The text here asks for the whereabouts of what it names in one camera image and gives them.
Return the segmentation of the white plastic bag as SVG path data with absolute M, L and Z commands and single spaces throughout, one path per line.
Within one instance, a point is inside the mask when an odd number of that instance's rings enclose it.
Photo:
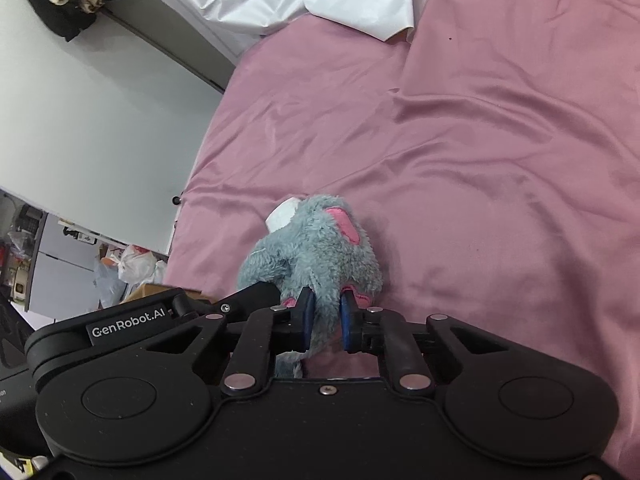
M 162 284 L 167 263 L 152 252 L 129 245 L 117 263 L 118 278 L 129 285 Z

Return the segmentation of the pink bed sheet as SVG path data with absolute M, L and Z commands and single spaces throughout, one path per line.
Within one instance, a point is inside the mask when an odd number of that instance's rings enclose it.
M 592 370 L 639 474 L 639 0 L 426 0 L 411 40 L 306 15 L 244 54 L 165 281 L 213 298 L 292 196 L 341 196 L 381 304 Z

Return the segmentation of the white foam lump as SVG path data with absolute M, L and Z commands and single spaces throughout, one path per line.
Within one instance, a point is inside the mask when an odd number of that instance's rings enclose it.
M 290 197 L 274 208 L 265 220 L 268 232 L 273 233 L 287 226 L 295 216 L 299 204 L 299 198 Z

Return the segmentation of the grey plush mouse toy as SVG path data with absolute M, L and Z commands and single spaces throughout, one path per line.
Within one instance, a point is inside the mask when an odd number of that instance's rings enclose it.
M 277 378 L 301 378 L 306 359 L 324 350 L 340 325 L 341 294 L 369 307 L 383 288 L 383 274 L 366 231 L 341 197 L 299 200 L 291 218 L 261 240 L 240 266 L 239 289 L 259 282 L 279 289 L 280 303 L 293 307 L 305 287 L 316 296 L 310 348 L 276 357 Z

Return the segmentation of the brown cardboard box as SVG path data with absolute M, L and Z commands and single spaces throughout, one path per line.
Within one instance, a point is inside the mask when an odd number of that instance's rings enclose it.
M 186 315 L 189 312 L 212 313 L 216 310 L 215 300 L 198 290 L 157 284 L 140 285 L 122 300 L 122 304 L 136 301 L 160 304 L 175 315 Z

